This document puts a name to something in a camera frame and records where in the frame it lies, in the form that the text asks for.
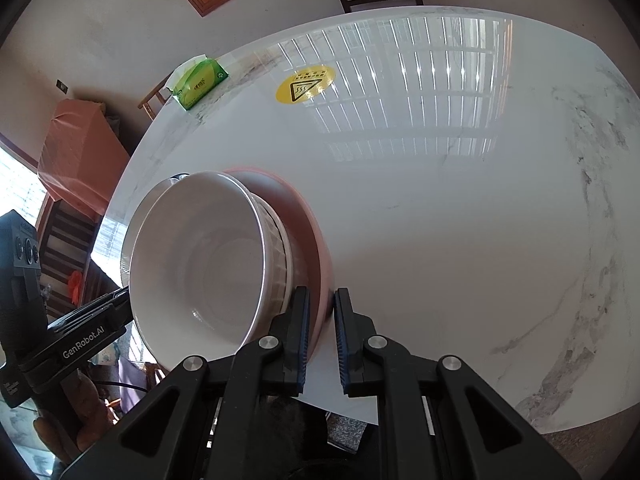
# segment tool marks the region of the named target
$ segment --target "warning sticker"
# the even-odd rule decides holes
[[[303,68],[282,82],[276,90],[276,99],[286,105],[307,101],[324,92],[334,79],[335,70],[330,66]]]

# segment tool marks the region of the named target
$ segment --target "hand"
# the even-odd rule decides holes
[[[76,445],[83,452],[94,444],[113,425],[111,411],[100,400],[98,390],[91,382],[91,379],[84,374],[78,373],[78,387],[67,393],[71,406],[80,421],[82,428],[78,433]],[[49,450],[57,456],[61,462],[70,464],[72,462],[69,455],[63,449],[60,437],[56,429],[41,416],[33,421],[33,428],[38,437]]]

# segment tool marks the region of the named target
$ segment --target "wall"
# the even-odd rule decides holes
[[[640,89],[640,49],[607,0],[424,1],[503,10],[580,34]],[[339,0],[232,0],[205,18],[186,0],[33,0],[2,50],[38,68],[56,92],[59,78],[76,96],[105,101],[123,117],[131,149],[148,125],[137,103],[184,60],[341,13]]]
[[[58,100],[41,76],[0,50],[0,133],[35,160]]]

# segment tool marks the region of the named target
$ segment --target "glossy tabletop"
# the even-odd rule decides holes
[[[318,218],[354,309],[414,354],[459,355],[541,432],[640,400],[640,101],[593,43],[525,18],[405,7],[327,18],[219,59],[170,100],[116,188],[92,254],[120,283],[127,224],[177,173],[255,166]],[[334,82],[282,104],[288,77]],[[342,395],[332,322],[303,400]]]

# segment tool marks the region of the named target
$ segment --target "silver screw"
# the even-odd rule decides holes
[[[261,337],[260,341],[258,341],[258,345],[260,345],[260,348],[265,348],[267,350],[269,348],[276,348],[276,346],[278,346],[278,343],[278,338],[272,335]]]
[[[381,335],[372,335],[367,341],[371,348],[384,348],[386,346],[386,339]]]
[[[203,364],[204,364],[204,361],[202,360],[201,357],[198,357],[197,355],[192,355],[191,357],[187,357],[182,362],[182,366],[188,372],[194,372],[196,370],[200,370]]]
[[[455,355],[448,355],[442,360],[442,366],[447,370],[460,370],[462,362]]]

